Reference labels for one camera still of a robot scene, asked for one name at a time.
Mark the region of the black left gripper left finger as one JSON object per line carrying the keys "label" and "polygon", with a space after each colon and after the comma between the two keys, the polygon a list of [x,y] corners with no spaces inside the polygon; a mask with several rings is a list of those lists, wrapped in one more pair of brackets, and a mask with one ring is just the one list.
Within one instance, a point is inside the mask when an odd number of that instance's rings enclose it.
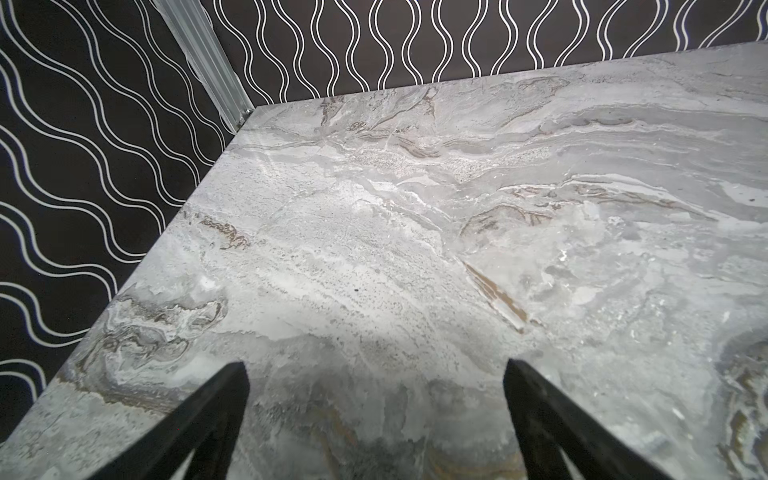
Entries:
{"label": "black left gripper left finger", "polygon": [[246,367],[222,367],[93,479],[170,479],[188,462],[186,479],[224,479],[250,392]]}

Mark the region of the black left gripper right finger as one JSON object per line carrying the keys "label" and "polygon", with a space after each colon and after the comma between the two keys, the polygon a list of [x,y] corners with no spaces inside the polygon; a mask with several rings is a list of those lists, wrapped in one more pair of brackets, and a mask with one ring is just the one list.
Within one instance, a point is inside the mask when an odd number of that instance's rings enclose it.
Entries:
{"label": "black left gripper right finger", "polygon": [[667,479],[525,361],[507,362],[503,389],[529,479]]}

